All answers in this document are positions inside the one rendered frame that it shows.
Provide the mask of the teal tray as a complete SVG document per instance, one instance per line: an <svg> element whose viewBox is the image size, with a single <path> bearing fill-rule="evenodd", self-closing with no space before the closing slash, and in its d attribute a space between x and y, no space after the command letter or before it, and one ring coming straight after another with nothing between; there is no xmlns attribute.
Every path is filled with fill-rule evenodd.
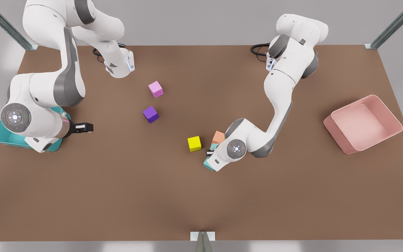
<svg viewBox="0 0 403 252"><path fill-rule="evenodd" d="M68 119L71 119L71 116L69 113L67 113L65 110L63 110L62 107L50 107L51 110L63 114L66 116ZM25 137L14 134L8 129L5 128L3 123L0 120L0 143L11 146L11 147L21 147L21 148L26 148L26 149L32 149L26 142L25 142ZM46 151L47 152L55 152L59 149L61 145L62 139L57 140L54 144L52 144Z"/></svg>

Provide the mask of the silver frame post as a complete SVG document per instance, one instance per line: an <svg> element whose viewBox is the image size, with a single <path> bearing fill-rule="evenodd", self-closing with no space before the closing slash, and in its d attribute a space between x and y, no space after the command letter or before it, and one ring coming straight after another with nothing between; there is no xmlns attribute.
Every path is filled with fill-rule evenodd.
<svg viewBox="0 0 403 252"><path fill-rule="evenodd" d="M32 45L1 13L0 27L10 35L24 50L38 50L38 45Z"/></svg>
<svg viewBox="0 0 403 252"><path fill-rule="evenodd" d="M213 252L211 241L215 241L215 232L190 232L190 240L196 241L195 252Z"/></svg>
<svg viewBox="0 0 403 252"><path fill-rule="evenodd" d="M373 42L364 44L367 50L377 50L403 25L403 11L392 21L389 26Z"/></svg>

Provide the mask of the pink tray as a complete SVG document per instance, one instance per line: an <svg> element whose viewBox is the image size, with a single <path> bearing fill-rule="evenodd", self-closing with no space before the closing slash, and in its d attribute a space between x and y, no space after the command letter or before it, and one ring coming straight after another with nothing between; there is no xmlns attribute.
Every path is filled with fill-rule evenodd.
<svg viewBox="0 0 403 252"><path fill-rule="evenodd" d="M396 116L373 94L333 111L323 124L346 155L364 151L403 130Z"/></svg>

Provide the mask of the purple cube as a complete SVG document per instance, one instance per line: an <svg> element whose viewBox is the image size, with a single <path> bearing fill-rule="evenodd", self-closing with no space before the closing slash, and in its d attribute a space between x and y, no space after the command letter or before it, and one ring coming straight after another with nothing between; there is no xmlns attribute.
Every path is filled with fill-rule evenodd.
<svg viewBox="0 0 403 252"><path fill-rule="evenodd" d="M153 123L154 121L159 119L158 112L152 106L150 106L150 107L146 108L145 110L143 110L142 113L146 117L146 119L147 119L147 121L149 123Z"/></svg>

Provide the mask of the pink cube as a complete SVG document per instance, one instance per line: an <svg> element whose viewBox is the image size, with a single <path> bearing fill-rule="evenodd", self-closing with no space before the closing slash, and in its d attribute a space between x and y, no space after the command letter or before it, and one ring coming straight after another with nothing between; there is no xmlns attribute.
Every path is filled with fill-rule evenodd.
<svg viewBox="0 0 403 252"><path fill-rule="evenodd" d="M152 95L155 98L158 98L164 94L163 88L161 87L161 85L158 81L153 82L148 87L150 89L150 92L152 93Z"/></svg>

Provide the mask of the yellow cube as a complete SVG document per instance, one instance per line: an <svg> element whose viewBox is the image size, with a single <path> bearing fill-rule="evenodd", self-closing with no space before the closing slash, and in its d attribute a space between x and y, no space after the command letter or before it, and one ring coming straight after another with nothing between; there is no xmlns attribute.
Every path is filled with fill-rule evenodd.
<svg viewBox="0 0 403 252"><path fill-rule="evenodd" d="M188 145L189 145L190 152L194 152L194 151L198 151L198 150L202 149L202 145L201 145L199 136L188 138Z"/></svg>

